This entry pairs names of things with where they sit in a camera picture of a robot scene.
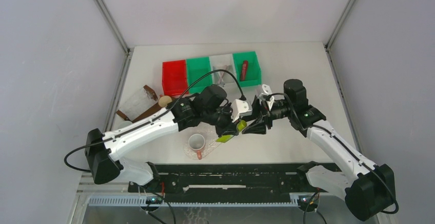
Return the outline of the green yellow toothpaste tube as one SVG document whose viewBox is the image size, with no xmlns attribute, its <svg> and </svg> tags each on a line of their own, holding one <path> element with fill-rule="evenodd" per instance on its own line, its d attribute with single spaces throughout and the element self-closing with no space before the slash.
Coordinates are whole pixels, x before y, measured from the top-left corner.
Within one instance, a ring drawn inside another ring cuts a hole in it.
<svg viewBox="0 0 435 224">
<path fill-rule="evenodd" d="M 247 123 L 244 120 L 240 120 L 237 124 L 231 124 L 228 129 L 215 141 L 220 143 L 226 143 L 235 136 L 238 136 L 246 127 Z"/>
</svg>

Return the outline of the beige cup orange handle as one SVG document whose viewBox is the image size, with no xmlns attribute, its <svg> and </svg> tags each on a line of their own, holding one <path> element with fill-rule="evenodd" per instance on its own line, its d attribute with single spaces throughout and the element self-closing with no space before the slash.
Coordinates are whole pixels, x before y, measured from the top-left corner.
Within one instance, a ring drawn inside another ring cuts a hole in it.
<svg viewBox="0 0 435 224">
<path fill-rule="evenodd" d="M 162 108 L 167 107 L 169 103 L 173 101 L 173 98 L 168 95 L 161 96 L 158 99 L 158 105 Z"/>
</svg>

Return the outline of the clear holder with wooden ends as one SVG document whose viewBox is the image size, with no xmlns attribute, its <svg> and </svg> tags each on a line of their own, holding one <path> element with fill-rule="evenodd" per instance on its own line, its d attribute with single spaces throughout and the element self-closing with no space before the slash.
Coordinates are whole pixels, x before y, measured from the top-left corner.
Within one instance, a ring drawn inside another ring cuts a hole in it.
<svg viewBox="0 0 435 224">
<path fill-rule="evenodd" d="M 148 85 L 137 89 L 116 111 L 123 120 L 135 122 L 148 109 L 157 103 L 157 94 Z"/>
</svg>

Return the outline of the white blue mug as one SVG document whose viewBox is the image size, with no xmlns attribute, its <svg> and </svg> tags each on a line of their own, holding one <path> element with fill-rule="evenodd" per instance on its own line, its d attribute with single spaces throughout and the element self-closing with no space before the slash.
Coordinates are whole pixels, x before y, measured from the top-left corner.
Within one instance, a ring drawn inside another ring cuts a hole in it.
<svg viewBox="0 0 435 224">
<path fill-rule="evenodd" d="M 121 123 L 118 125 L 117 129 L 125 128 L 125 127 L 127 127 L 127 126 L 129 126 L 129 125 L 131 125 L 131 124 L 133 124 L 133 122 L 131 122 L 131 121 L 129 121 L 129 120 L 123 121 L 123 122 L 121 122 Z"/>
</svg>

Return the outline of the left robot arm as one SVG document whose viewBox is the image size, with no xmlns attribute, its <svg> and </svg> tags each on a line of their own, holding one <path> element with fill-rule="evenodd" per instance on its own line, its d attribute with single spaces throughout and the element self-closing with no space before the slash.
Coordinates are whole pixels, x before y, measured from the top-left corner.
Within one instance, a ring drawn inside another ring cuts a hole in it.
<svg viewBox="0 0 435 224">
<path fill-rule="evenodd" d="M 151 162 L 125 158 L 130 151 L 159 137 L 196 127 L 200 123 L 215 126 L 218 137 L 237 135 L 236 122 L 245 98 L 222 105 L 227 93 L 217 85 L 206 87 L 194 99 L 179 97 L 153 115 L 122 129 L 102 133 L 88 132 L 85 156 L 93 182 L 97 185 L 123 178 L 149 192 L 157 190 L 161 179 Z"/>
</svg>

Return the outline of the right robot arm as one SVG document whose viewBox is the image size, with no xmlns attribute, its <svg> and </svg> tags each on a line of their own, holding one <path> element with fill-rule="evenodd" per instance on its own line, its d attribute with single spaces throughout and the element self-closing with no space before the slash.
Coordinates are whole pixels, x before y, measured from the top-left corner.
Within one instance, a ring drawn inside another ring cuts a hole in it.
<svg viewBox="0 0 435 224">
<path fill-rule="evenodd" d="M 309 104 L 301 80 L 286 80 L 280 95 L 283 99 L 277 100 L 278 93 L 266 84 L 259 85 L 252 104 L 253 122 L 242 132 L 265 134 L 274 120 L 287 118 L 295 130 L 321 148 L 340 169 L 333 172 L 311 161 L 298 168 L 299 189 L 310 191 L 315 187 L 333 194 L 361 221 L 378 213 L 398 213 L 392 168 L 377 165 L 341 137 L 326 116 Z"/>
</svg>

